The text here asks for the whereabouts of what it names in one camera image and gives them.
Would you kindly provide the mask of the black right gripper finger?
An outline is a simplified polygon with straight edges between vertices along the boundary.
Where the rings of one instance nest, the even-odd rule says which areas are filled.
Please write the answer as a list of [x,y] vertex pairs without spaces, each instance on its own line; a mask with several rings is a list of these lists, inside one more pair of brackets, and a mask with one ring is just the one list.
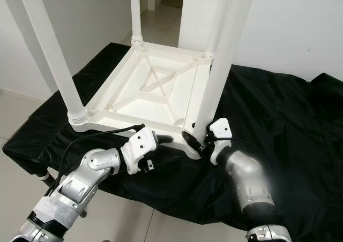
[[189,147],[193,150],[201,150],[202,149],[202,144],[194,137],[191,133],[187,131],[182,131],[181,133],[184,141],[187,143]]

